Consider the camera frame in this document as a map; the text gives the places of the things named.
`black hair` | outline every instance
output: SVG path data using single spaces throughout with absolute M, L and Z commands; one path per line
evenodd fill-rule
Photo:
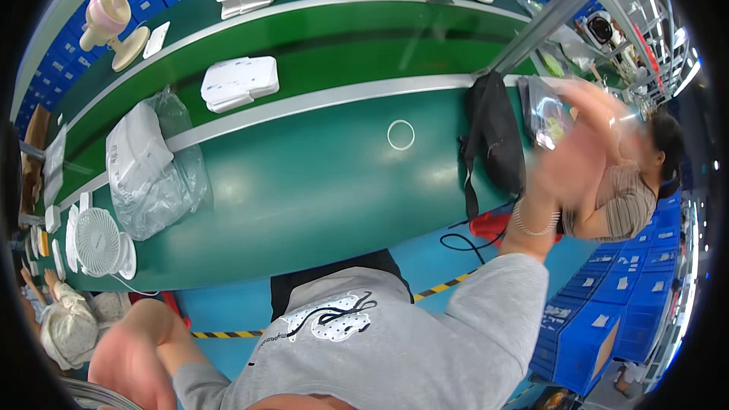
M 658 191 L 658 199 L 668 198 L 676 193 L 681 183 L 681 159 L 685 151 L 683 132 L 679 122 L 665 111 L 651 117 L 650 132 L 655 148 L 666 155 L 661 167 L 664 184 Z

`green table surface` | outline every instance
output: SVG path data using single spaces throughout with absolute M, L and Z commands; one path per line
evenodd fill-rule
M 464 168 L 457 137 L 468 132 L 463 89 L 369 99 L 279 118 L 203 142 L 210 198 L 194 214 L 136 242 L 137 290 L 201 287 L 310 267 L 392 246 L 462 221 Z M 521 128 L 520 103 L 509 88 Z M 397 151 L 387 129 L 409 121 L 415 142 Z M 410 140 L 406 126 L 391 134 Z M 527 142 L 522 136 L 527 149 Z M 477 164 L 481 210 L 508 200 Z M 110 210 L 109 187 L 93 194 Z M 68 211 L 52 236 L 65 251 Z M 52 267 L 43 259 L 42 267 Z M 124 290 L 109 276 L 68 270 L 79 290 Z

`white packaging insert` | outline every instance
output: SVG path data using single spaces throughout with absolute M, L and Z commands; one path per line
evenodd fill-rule
M 214 113 L 246 105 L 278 92 L 276 59 L 241 57 L 218 62 L 206 72 L 200 95 Z

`yellow black floor stripe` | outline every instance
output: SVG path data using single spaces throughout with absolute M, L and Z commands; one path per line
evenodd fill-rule
M 436 285 L 433 288 L 429 288 L 428 290 L 421 291 L 420 293 L 413 295 L 413 299 L 415 299 L 415 301 L 420 301 L 423 298 L 427 298 L 428 296 L 432 296 L 436 293 L 440 293 L 441 291 L 446 291 L 448 288 L 455 287 L 456 285 L 463 282 L 469 275 L 476 272 L 477 269 L 467 272 L 466 274 L 460 275 L 453 280 L 448 280 L 446 283 L 442 283 L 440 285 Z M 260 337 L 262 334 L 263 334 L 263 330 L 259 330 L 259 331 L 226 331 L 226 332 L 219 331 L 219 332 L 214 332 L 214 333 L 192 333 L 192 335 L 197 337 L 198 339 L 231 339 L 231 338 L 235 338 L 235 337 Z

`black pants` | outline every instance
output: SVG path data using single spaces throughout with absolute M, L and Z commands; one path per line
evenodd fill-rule
M 286 308 L 289 306 L 289 299 L 291 298 L 291 292 L 294 288 L 313 280 L 323 278 L 329 274 L 334 274 L 335 272 L 343 269 L 354 267 L 379 269 L 380 271 L 393 274 L 405 284 L 407 292 L 410 294 L 410 303 L 415 303 L 415 299 L 413 299 L 413 292 L 410 291 L 410 286 L 400 274 L 400 268 L 398 268 L 395 260 L 392 259 L 390 252 L 387 249 L 383 249 L 382 251 L 368 253 L 367 255 L 360 255 L 353 259 L 326 264 L 322 267 L 319 266 L 318 268 L 305 269 L 304 271 L 272 277 L 271 307 L 273 308 L 273 316 L 271 317 L 271 321 L 273 322 L 276 318 L 279 318 L 286 313 Z

